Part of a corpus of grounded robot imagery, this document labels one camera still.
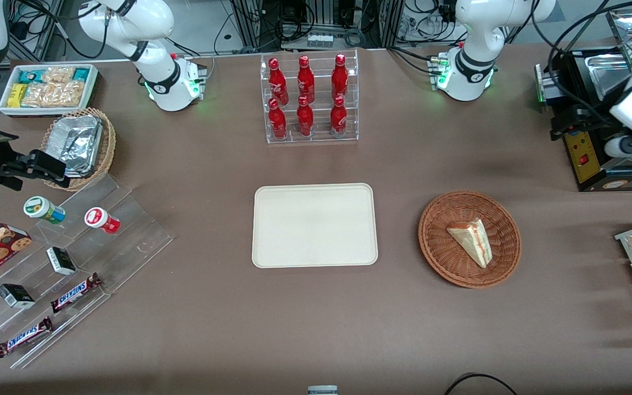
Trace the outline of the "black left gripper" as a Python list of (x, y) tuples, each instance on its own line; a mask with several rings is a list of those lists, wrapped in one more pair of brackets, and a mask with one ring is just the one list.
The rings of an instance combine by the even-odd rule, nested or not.
[(551, 141), (556, 142), (567, 133), (589, 132), (596, 138), (616, 138), (625, 135), (616, 123), (602, 121), (582, 106), (569, 106), (554, 116), (551, 124)]

